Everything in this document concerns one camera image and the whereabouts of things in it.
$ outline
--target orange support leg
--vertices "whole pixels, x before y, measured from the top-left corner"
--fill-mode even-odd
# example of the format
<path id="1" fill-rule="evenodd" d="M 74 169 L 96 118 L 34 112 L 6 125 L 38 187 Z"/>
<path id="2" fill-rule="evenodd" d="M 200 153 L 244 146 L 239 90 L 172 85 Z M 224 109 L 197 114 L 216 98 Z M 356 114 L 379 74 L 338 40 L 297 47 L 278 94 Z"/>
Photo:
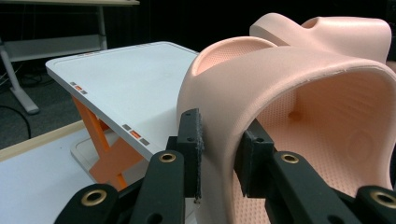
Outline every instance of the orange support leg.
<path id="1" fill-rule="evenodd" d="M 78 99 L 73 97 L 73 100 L 99 156 L 99 161 L 91 168 L 90 174 L 98 183 L 110 183 L 117 190 L 126 188 L 122 172 L 143 157 L 122 138 L 110 146 L 104 134 L 108 126 Z"/>

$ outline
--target desk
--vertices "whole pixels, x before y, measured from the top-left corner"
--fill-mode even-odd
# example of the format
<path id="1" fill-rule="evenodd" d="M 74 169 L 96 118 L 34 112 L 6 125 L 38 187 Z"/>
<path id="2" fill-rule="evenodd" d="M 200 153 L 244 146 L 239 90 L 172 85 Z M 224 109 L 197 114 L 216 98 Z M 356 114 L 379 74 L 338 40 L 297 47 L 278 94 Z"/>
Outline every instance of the desk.
<path id="1" fill-rule="evenodd" d="M 131 160 L 141 155 L 149 161 L 165 149 L 169 136 L 177 135 L 177 96 L 196 54 L 156 42 L 46 63 L 49 75 L 74 97 L 98 151 L 99 161 L 89 170 L 85 153 L 72 151 L 92 178 L 124 188 L 120 173 L 137 162 Z M 116 143 L 107 142 L 96 117 L 120 136 Z"/>
<path id="2" fill-rule="evenodd" d="M 53 223 L 75 193 L 94 183 L 70 153 L 89 139 L 78 121 L 0 150 L 0 223 Z M 196 224 L 186 202 L 186 224 Z"/>
<path id="3" fill-rule="evenodd" d="M 70 36 L 51 39 L 34 39 L 3 42 L 0 38 L 0 54 L 11 81 L 11 91 L 29 114 L 39 112 L 38 106 L 21 88 L 12 62 L 57 57 L 81 52 L 107 49 L 103 6 L 134 6 L 136 0 L 0 0 L 0 4 L 46 4 L 94 6 L 98 10 L 98 35 Z"/>

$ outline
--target foam head mannequin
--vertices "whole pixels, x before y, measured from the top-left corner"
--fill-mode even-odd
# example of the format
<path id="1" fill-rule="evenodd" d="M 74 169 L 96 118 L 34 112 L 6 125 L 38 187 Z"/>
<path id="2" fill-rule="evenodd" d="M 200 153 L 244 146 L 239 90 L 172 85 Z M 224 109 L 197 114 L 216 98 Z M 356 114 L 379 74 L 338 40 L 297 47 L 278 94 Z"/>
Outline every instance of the foam head mannequin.
<path id="1" fill-rule="evenodd" d="M 304 156 L 333 188 L 390 188 L 396 76 L 382 63 L 253 36 L 226 39 L 192 62 L 177 101 L 199 108 L 205 150 L 198 223 L 265 223 L 263 200 L 242 197 L 233 172 L 243 132 L 258 119 L 277 150 Z"/>
<path id="2" fill-rule="evenodd" d="M 391 42 L 389 25 L 380 19 L 358 17 L 316 17 L 297 24 L 268 13 L 254 22 L 249 35 L 279 46 L 320 49 L 385 63 Z"/>

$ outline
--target screw hole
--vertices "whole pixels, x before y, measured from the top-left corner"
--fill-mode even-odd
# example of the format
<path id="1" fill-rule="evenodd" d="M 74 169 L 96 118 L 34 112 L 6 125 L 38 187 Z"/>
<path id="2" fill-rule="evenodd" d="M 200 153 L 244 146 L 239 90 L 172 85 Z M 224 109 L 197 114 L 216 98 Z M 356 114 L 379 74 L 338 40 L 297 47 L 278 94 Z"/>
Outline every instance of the screw hole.
<path id="1" fill-rule="evenodd" d="M 258 142 L 258 143 L 261 143 L 261 142 L 264 142 L 264 139 L 263 138 L 256 138 L 256 139 L 254 139 L 254 141 Z"/>
<path id="2" fill-rule="evenodd" d="M 160 157 L 161 162 L 172 162 L 176 159 L 176 156 L 171 153 L 162 154 Z"/>
<path id="3" fill-rule="evenodd" d="M 371 192 L 370 195 L 377 203 L 396 209 L 396 198 L 394 196 L 379 190 Z"/>
<path id="4" fill-rule="evenodd" d="M 105 200 L 107 193 L 102 189 L 94 189 L 86 192 L 81 199 L 85 206 L 95 206 Z"/>
<path id="5" fill-rule="evenodd" d="M 157 224 L 157 223 L 161 223 L 163 221 L 163 216 L 161 216 L 160 214 L 154 213 L 151 214 L 148 217 L 148 224 Z"/>
<path id="6" fill-rule="evenodd" d="M 299 159 L 293 155 L 290 154 L 283 154 L 281 156 L 282 160 L 288 163 L 297 163 Z"/>

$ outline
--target dark background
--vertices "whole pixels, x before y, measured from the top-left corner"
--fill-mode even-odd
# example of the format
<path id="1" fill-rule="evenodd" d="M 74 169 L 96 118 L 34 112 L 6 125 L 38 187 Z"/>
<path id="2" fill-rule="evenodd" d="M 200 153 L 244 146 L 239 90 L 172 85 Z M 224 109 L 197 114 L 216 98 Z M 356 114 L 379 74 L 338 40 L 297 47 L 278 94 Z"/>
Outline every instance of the dark background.
<path id="1" fill-rule="evenodd" d="M 221 39 L 248 35 L 249 26 L 268 12 L 303 23 L 316 16 L 387 19 L 386 0 L 141 0 L 140 6 L 104 7 L 110 49 L 171 41 L 202 50 Z M 3 41 L 97 32 L 95 7 L 0 4 Z"/>

